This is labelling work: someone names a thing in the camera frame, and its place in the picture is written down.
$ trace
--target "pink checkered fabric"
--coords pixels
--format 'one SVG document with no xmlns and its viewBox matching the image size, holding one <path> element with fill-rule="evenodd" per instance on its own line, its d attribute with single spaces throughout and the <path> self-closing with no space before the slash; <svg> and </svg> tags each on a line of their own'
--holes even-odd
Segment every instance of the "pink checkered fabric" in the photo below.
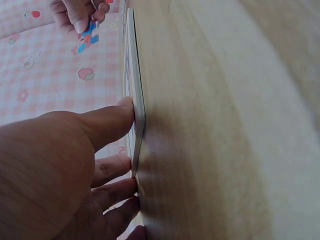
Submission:
<svg viewBox="0 0 320 240">
<path fill-rule="evenodd" d="M 109 13 L 118 13 L 119 0 L 105 0 Z M 0 39 L 40 26 L 52 24 L 47 0 L 0 0 Z"/>
<path fill-rule="evenodd" d="M 0 125 L 51 111 L 83 113 L 114 105 L 121 98 L 118 14 L 107 14 L 99 42 L 74 55 L 54 24 L 0 40 Z M 102 155 L 126 153 L 125 141 Z"/>
</svg>

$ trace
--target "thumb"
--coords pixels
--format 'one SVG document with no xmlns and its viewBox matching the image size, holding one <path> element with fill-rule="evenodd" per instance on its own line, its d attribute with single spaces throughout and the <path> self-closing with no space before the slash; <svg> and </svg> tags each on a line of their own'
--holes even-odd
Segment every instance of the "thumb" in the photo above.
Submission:
<svg viewBox="0 0 320 240">
<path fill-rule="evenodd" d="M 70 23 L 73 24 L 78 34 L 83 33 L 89 22 L 89 16 L 86 6 L 81 0 L 62 0 L 68 12 Z"/>
</svg>

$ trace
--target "finger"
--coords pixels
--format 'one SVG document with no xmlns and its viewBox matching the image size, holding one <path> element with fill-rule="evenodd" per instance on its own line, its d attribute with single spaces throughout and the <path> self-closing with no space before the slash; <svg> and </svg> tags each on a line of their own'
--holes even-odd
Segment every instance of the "finger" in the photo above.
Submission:
<svg viewBox="0 0 320 240">
<path fill-rule="evenodd" d="M 105 14 L 109 12 L 110 6 L 105 0 L 93 0 L 92 2 L 97 10 L 102 10 Z"/>
<path fill-rule="evenodd" d="M 146 229 L 143 226 L 137 226 L 126 240 L 147 240 Z"/>
<path fill-rule="evenodd" d="M 62 35 L 74 36 L 74 39 L 76 39 L 77 32 L 75 30 L 75 27 L 71 24 L 66 12 L 55 13 L 53 15 L 53 19 Z"/>
<path fill-rule="evenodd" d="M 129 132 L 135 118 L 133 100 L 131 97 L 125 97 L 118 106 L 104 107 L 76 116 L 97 152 Z"/>
<path fill-rule="evenodd" d="M 89 16 L 85 5 L 81 0 L 62 0 L 64 3 L 70 23 L 73 24 L 78 34 L 83 33 L 89 23 Z"/>
<path fill-rule="evenodd" d="M 95 161 L 95 171 L 91 187 L 100 187 L 117 177 L 125 175 L 130 169 L 131 159 L 124 154 L 98 159 Z"/>
<path fill-rule="evenodd" d="M 136 196 L 130 198 L 122 206 L 108 211 L 104 215 L 107 226 L 107 236 L 119 237 L 137 216 L 140 210 L 139 200 Z"/>
<path fill-rule="evenodd" d="M 102 10 L 97 10 L 91 17 L 92 21 L 99 21 L 102 23 L 106 18 L 106 14 Z"/>
<path fill-rule="evenodd" d="M 92 196 L 99 204 L 102 212 L 113 205 L 133 197 L 137 192 L 137 183 L 133 178 L 127 178 L 92 190 Z"/>
</svg>

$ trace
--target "knuckle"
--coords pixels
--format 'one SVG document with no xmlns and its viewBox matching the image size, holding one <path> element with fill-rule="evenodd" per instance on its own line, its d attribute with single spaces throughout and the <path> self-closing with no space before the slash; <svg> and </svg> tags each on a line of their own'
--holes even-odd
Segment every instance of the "knuckle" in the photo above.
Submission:
<svg viewBox="0 0 320 240">
<path fill-rule="evenodd" d="M 49 3 L 49 9 L 54 14 L 66 11 L 66 6 L 61 0 L 53 0 Z"/>
</svg>

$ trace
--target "fingernail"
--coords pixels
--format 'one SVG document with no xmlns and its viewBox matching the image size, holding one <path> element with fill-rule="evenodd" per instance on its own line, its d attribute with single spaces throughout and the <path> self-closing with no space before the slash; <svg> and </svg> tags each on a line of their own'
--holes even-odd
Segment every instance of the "fingernail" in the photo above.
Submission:
<svg viewBox="0 0 320 240">
<path fill-rule="evenodd" d="M 74 24 L 74 29 L 78 34 L 82 34 L 87 28 L 88 21 L 79 20 Z"/>
<path fill-rule="evenodd" d="M 131 106 L 133 104 L 133 98 L 131 96 L 126 96 L 118 101 L 118 106 Z"/>
<path fill-rule="evenodd" d="M 105 3 L 105 2 L 102 2 L 100 3 L 99 7 L 98 7 L 98 10 L 102 10 L 104 11 L 105 13 L 109 12 L 110 10 L 110 5 Z"/>
</svg>

